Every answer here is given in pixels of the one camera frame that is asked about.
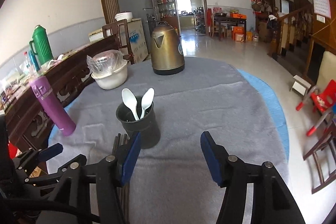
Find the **gray tablecloth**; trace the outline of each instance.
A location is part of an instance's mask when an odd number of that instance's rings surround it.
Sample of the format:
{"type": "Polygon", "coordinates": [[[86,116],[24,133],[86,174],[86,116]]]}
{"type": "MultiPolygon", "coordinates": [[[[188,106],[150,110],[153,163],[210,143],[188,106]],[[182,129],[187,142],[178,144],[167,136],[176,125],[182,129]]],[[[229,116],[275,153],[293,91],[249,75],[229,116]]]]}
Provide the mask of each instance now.
{"type": "MultiPolygon", "coordinates": [[[[47,162],[48,171],[78,154],[88,164],[110,154],[114,137],[124,133],[115,116],[121,90],[143,95],[155,90],[154,110],[160,142],[142,150],[130,183],[130,222],[215,223],[225,189],[212,181],[200,147],[200,135],[209,131],[217,144],[243,161],[273,162],[283,179],[288,170],[285,153],[268,109],[257,91],[232,66],[215,60],[185,58],[185,70],[176,75],[153,73],[151,62],[128,67],[128,79],[114,90],[96,83],[84,89],[69,109],[77,128],[70,137],[57,132],[49,145],[64,151],[47,162]]],[[[252,210],[248,187],[244,223],[252,210]]],[[[93,212],[96,212],[93,201],[93,212]]]]}

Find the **chopsticks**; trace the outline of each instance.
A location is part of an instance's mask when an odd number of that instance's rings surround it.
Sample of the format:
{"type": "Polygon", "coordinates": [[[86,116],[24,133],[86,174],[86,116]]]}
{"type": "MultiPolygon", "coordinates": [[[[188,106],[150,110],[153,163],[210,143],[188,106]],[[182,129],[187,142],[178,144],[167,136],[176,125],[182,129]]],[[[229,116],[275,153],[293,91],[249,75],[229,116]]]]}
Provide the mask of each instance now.
{"type": "MultiPolygon", "coordinates": [[[[121,136],[121,134],[119,133],[114,139],[112,155],[115,155],[116,150],[119,146],[124,145],[126,143],[128,143],[127,134],[121,136]]],[[[125,221],[127,224],[129,224],[129,182],[126,183],[125,186],[122,188],[117,187],[117,194],[119,197],[121,209],[124,213],[125,221]]]]}

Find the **green thermos flask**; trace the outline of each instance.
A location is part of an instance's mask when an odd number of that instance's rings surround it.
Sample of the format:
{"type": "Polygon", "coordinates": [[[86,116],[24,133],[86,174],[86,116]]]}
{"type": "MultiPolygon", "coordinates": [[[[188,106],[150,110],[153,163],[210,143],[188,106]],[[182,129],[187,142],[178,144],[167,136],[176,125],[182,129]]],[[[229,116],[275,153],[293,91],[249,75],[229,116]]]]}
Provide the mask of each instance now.
{"type": "Polygon", "coordinates": [[[53,59],[53,53],[51,52],[47,32],[41,25],[37,25],[35,27],[33,40],[29,42],[29,46],[31,48],[31,52],[34,55],[37,55],[41,65],[53,59]]]}

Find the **gray refrigerator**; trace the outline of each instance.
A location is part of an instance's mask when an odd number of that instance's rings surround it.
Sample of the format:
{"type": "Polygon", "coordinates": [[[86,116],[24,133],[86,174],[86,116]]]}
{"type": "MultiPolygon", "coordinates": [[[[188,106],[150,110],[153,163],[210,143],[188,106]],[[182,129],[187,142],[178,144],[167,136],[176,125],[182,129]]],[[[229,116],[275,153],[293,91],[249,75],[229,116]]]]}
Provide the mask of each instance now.
{"type": "Polygon", "coordinates": [[[148,52],[150,52],[151,35],[158,21],[156,0],[118,0],[120,12],[132,12],[133,18],[141,18],[148,52]]]}

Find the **kettle handle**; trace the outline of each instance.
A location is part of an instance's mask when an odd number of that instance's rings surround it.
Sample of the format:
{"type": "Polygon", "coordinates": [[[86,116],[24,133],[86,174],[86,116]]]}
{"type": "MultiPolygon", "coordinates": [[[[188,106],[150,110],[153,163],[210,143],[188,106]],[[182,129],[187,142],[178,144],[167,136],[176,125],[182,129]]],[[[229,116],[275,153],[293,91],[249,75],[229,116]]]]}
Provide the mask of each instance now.
{"type": "Polygon", "coordinates": [[[169,25],[167,21],[159,21],[157,24],[158,25],[166,25],[166,26],[169,25]]]}
{"type": "Polygon", "coordinates": [[[36,53],[36,52],[34,52],[33,43],[34,43],[34,41],[33,41],[33,40],[32,40],[32,41],[29,41],[29,46],[30,46],[31,52],[32,52],[34,55],[37,55],[37,53],[36,53]]]}

